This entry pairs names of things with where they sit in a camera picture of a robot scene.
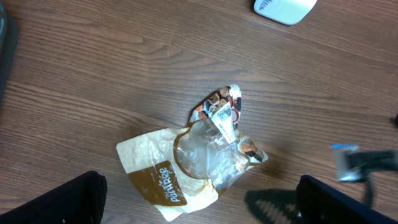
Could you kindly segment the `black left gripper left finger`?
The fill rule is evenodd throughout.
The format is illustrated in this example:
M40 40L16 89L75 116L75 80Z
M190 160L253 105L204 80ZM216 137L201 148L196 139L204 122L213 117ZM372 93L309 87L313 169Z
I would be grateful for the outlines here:
M107 191L106 177L96 171L88 171L46 194L2 214L1 224L100 224Z

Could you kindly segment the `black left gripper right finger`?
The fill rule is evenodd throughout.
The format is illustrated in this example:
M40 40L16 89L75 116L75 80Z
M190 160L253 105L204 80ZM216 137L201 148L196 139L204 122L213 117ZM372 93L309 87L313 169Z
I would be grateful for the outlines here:
M397 224L310 175L301 176L296 199L303 223Z

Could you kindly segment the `clear brown crinkled bag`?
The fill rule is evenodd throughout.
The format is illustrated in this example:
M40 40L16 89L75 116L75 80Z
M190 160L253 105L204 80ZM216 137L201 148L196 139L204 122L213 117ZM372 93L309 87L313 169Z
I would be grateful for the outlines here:
M216 90L197 106L186 127L136 136L116 146L133 186L168 221L215 202L267 154L239 131L242 93Z

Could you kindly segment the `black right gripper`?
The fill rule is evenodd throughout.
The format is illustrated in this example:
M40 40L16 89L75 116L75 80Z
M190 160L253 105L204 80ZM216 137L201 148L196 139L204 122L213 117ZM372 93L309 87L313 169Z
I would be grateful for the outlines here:
M397 171L397 151L354 152L348 155L349 182L364 182L363 204L372 208L374 202L373 172Z

